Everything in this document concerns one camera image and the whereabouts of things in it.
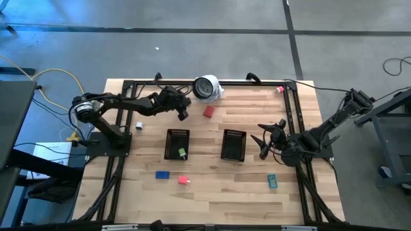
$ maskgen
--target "black mesh basket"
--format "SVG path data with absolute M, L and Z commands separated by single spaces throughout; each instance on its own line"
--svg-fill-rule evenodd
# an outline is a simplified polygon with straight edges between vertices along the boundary
M 166 160 L 187 160 L 188 142 L 190 138 L 189 130 L 169 129 L 167 130 L 166 149 L 164 159 Z M 179 149 L 184 148 L 186 159 L 180 157 Z
M 221 158 L 244 162 L 246 132 L 225 129 Z

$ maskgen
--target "red block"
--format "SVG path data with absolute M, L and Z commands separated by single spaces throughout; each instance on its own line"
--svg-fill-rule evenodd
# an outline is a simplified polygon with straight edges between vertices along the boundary
M 214 107 L 212 106 L 207 106 L 207 108 L 205 108 L 205 111 L 203 113 L 203 116 L 206 116 L 208 118 L 211 118 L 213 116 L 214 113 Z
M 187 183 L 190 183 L 191 181 L 188 180 L 188 176 L 179 176 L 179 184 L 184 184 L 186 185 Z

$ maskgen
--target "blue block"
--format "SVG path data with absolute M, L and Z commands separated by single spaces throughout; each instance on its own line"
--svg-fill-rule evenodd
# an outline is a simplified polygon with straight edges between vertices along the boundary
M 170 172 L 169 171 L 156 171 L 155 178 L 156 179 L 170 179 Z
M 268 174 L 268 184 L 270 189 L 277 189 L 277 176 L 275 174 Z

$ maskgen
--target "gray floor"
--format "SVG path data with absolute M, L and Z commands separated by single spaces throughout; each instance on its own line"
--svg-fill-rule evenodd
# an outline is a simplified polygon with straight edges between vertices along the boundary
M 296 30 L 411 31 L 410 1 L 289 0 L 289 4 Z M 3 19 L 57 26 L 287 29 L 281 0 L 10 0 Z M 411 85 L 411 67 L 397 77 L 381 68 L 387 58 L 411 55 L 410 37 L 296 36 L 296 41 L 304 79 L 317 86 L 354 87 L 378 98 Z M 101 92 L 107 78 L 152 78 L 156 72 L 166 78 L 214 74 L 242 79 L 254 72 L 266 79 L 295 79 L 288 35 L 19 31 L 13 36 L 0 31 L 0 54 L 39 71 L 67 69 L 89 92 Z M 75 82 L 61 73 L 44 75 L 39 82 L 50 98 L 65 106 L 80 93 Z M 317 96 L 324 119 L 335 112 L 342 97 L 324 91 L 317 91 Z M 38 94 L 35 98 L 42 101 Z M 59 141 L 64 127 L 33 105 L 18 142 Z M 348 121 L 333 135 L 341 135 L 333 150 L 346 219 L 357 225 L 410 230 L 410 197 L 396 187 L 374 186 L 377 167 L 384 160 L 373 127 L 359 129 Z M 31 203 L 24 219 L 37 223 L 63 221 L 71 209 L 69 203 L 65 209 L 43 201 Z M 50 217 L 39 220 L 34 208 L 41 206 Z

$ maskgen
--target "wooden table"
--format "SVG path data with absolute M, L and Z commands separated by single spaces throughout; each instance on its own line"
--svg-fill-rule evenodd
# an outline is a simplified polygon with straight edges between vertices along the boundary
M 122 85 L 123 79 L 108 79 L 105 92 L 120 93 Z M 303 224 L 295 168 L 278 164 L 272 156 L 261 160 L 259 147 L 250 137 L 262 136 L 258 123 L 274 124 L 286 119 L 283 95 L 274 94 L 273 87 L 224 89 L 223 98 L 211 103 L 216 108 L 211 119 L 202 115 L 206 105 L 192 94 L 189 117 L 184 121 L 179 121 L 176 111 L 151 117 L 134 112 L 132 124 L 141 121 L 144 128 L 140 132 L 130 130 L 133 141 L 124 166 L 116 223 L 151 223 L 161 219 L 163 223 L 177 224 Z M 159 89 L 146 86 L 141 95 L 153 91 Z M 298 84 L 298 91 L 306 129 L 318 126 L 322 119 L 315 90 Z M 104 118 L 114 124 L 116 114 L 117 110 L 109 110 Z M 187 161 L 164 160 L 169 128 L 190 130 Z M 247 132 L 244 162 L 220 159 L 224 129 Z M 97 157 L 85 167 L 74 219 L 84 214 L 100 193 L 106 165 L 107 157 Z M 170 171 L 169 180 L 155 179 L 155 172 L 161 170 Z M 332 168 L 326 161 L 315 159 L 313 170 L 319 194 L 337 217 L 344 219 Z M 277 175 L 277 189 L 268 186 L 267 174 L 272 173 Z M 191 183 L 178 184 L 179 175 L 188 176 Z M 314 217 L 310 197 L 308 203 Z

